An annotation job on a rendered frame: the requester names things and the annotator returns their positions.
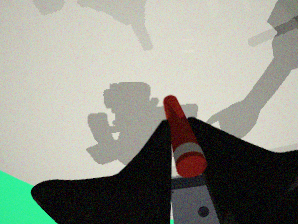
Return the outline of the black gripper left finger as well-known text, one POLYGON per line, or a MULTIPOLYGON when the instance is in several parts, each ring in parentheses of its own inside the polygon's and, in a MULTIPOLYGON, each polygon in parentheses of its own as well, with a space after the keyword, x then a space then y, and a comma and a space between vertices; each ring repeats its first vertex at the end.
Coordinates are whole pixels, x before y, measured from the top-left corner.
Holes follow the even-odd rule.
POLYGON ((161 120, 144 148, 117 175, 47 180, 33 186, 31 194, 57 224, 170 224, 169 121, 161 120))

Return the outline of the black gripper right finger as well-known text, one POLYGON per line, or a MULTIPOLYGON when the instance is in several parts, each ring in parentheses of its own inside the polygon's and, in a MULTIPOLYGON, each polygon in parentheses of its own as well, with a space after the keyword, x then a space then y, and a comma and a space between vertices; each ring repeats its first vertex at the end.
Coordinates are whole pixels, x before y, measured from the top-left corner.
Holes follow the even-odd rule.
POLYGON ((273 152, 189 117, 220 224, 267 224, 298 186, 297 151, 273 152))

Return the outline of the dark red peg with white band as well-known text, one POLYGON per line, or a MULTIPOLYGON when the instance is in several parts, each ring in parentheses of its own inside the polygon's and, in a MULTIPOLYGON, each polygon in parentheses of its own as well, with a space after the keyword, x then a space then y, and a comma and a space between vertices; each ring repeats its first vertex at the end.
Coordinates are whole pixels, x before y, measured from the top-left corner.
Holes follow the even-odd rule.
POLYGON ((174 161, 176 161, 174 168, 178 175, 188 179, 202 175, 208 168, 208 163, 177 97, 165 96, 162 104, 164 104, 166 120, 170 125, 170 141, 172 141, 174 161))

